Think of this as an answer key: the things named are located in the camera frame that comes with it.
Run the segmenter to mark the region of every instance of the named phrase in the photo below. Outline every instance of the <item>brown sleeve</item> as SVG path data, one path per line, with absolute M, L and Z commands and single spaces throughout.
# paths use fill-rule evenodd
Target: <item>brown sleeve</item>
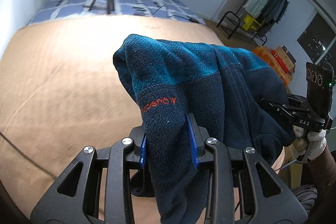
M 336 181 L 336 162 L 329 151 L 328 145 L 320 156 L 314 160 L 308 160 L 308 165 L 319 198 L 324 198 Z

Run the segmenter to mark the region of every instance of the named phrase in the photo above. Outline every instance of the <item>wooden floor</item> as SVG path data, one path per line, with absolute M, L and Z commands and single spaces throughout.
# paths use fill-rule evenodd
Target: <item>wooden floor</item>
M 221 29 L 221 28 L 217 28 L 216 22 L 204 19 L 206 25 L 213 30 L 216 35 L 218 36 L 219 40 L 221 40 L 223 42 L 223 44 L 227 47 L 233 47 L 233 48 L 244 48 L 247 49 L 249 51 L 252 51 L 256 46 L 253 44 L 253 42 L 245 42 L 242 41 L 240 39 L 236 39 L 234 37 L 227 39 L 227 34 Z

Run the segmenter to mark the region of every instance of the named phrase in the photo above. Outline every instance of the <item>gloved hand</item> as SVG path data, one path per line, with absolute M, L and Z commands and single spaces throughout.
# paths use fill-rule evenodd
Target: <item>gloved hand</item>
M 298 156 L 305 154 L 309 141 L 316 141 L 317 143 L 313 147 L 313 150 L 308 156 L 308 159 L 313 160 L 322 154 L 327 145 L 325 130 L 322 130 L 320 132 L 309 131 L 307 134 L 307 138 L 305 138 L 303 137 L 303 128 L 296 126 L 293 126 L 293 128 L 296 135 L 296 140 L 289 147 L 293 159 L 296 159 Z

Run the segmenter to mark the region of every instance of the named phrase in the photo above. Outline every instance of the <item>blue fleece garment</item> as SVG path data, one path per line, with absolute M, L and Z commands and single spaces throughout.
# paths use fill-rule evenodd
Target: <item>blue fleece garment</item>
M 187 113 L 211 137 L 253 146 L 269 164 L 295 139 L 289 123 L 258 106 L 262 98 L 288 104 L 288 97 L 275 71 L 247 50 L 131 34 L 113 64 L 142 113 L 163 224 L 194 224 L 206 206 L 208 172 L 191 163 Z

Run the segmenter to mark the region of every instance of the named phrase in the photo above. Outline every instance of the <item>triangular cutout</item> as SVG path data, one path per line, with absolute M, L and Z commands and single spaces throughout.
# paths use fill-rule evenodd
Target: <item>triangular cutout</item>
M 261 164 L 256 164 L 255 166 L 258 171 L 264 197 L 269 198 L 270 196 L 280 194 L 281 189 L 275 183 L 275 181 L 271 178 L 271 176 L 266 172 L 264 167 Z
M 74 197 L 77 191 L 78 181 L 82 172 L 83 163 L 78 162 L 62 181 L 57 189 L 57 193 Z

